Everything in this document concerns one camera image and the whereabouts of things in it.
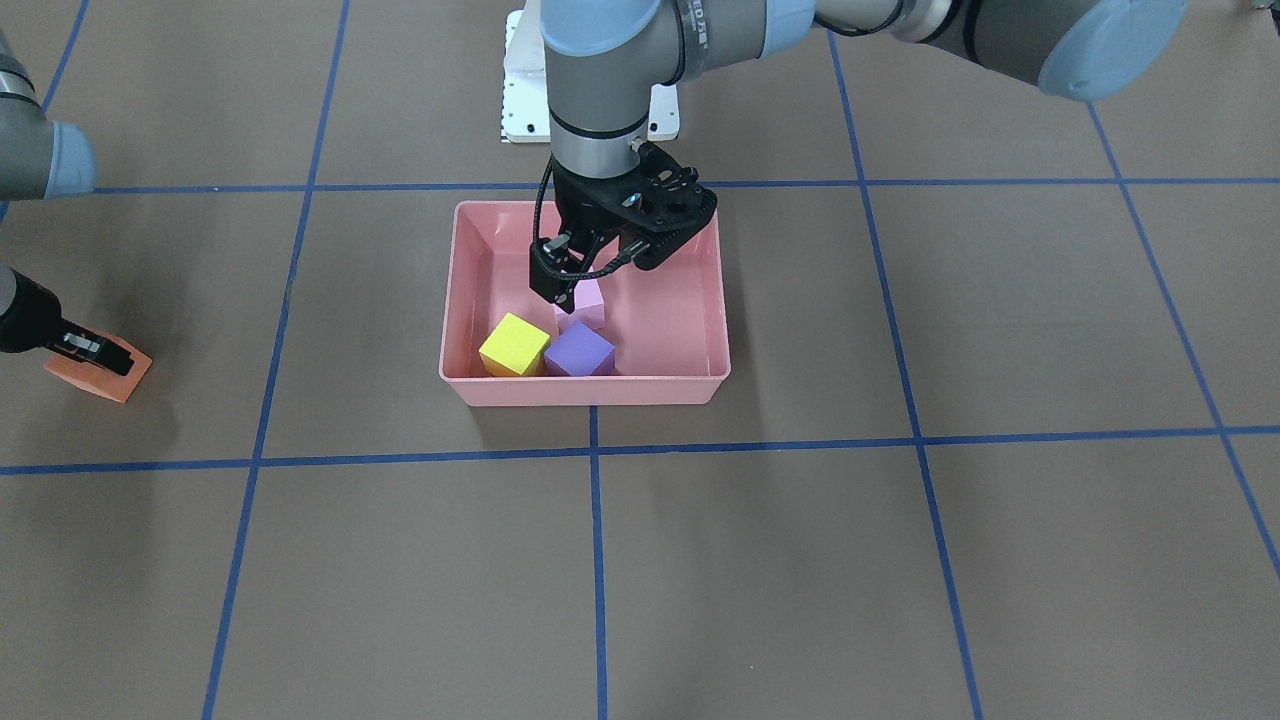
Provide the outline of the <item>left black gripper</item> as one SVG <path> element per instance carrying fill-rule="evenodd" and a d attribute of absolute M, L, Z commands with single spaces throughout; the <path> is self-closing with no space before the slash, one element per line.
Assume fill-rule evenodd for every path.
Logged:
<path fill-rule="evenodd" d="M 620 241 L 621 254 L 641 272 L 666 263 L 705 229 L 718 208 L 692 167 L 681 167 L 655 143 L 639 147 L 639 164 L 614 178 L 591 178 L 552 161 L 559 232 L 532 231 L 529 286 L 548 304 L 573 311 L 572 292 L 580 281 L 599 281 L 621 268 L 621 260 L 594 263 Z"/>

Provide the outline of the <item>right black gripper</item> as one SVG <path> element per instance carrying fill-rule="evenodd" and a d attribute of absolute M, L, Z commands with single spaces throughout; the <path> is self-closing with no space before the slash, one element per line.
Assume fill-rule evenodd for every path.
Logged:
<path fill-rule="evenodd" d="M 47 348 L 74 363 L 87 363 L 115 375 L 134 368 L 131 352 L 105 334 L 63 324 L 59 297 L 12 266 L 1 266 L 1 351 L 23 354 Z"/>

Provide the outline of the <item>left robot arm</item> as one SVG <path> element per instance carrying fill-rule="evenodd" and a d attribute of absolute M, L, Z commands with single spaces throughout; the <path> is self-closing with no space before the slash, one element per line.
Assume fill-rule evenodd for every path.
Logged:
<path fill-rule="evenodd" d="M 543 1 L 556 234 L 532 229 L 534 293 L 564 313 L 576 287 L 649 272 L 701 232 L 718 199 L 652 142 L 652 91 L 762 60 L 813 29 L 891 35 L 950 53 L 1053 97 L 1093 102 L 1139 78 L 1184 1 Z"/>

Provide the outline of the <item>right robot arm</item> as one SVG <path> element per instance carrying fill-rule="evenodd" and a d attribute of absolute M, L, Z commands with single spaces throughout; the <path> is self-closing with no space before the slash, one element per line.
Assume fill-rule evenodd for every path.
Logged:
<path fill-rule="evenodd" d="M 50 120 L 29 72 L 1 38 L 1 200 L 49 201 L 95 188 L 97 156 L 72 123 Z M 59 297 L 13 266 L 1 268 L 1 350 L 45 348 L 73 363 L 128 375 L 134 357 L 119 342 L 64 318 Z"/>

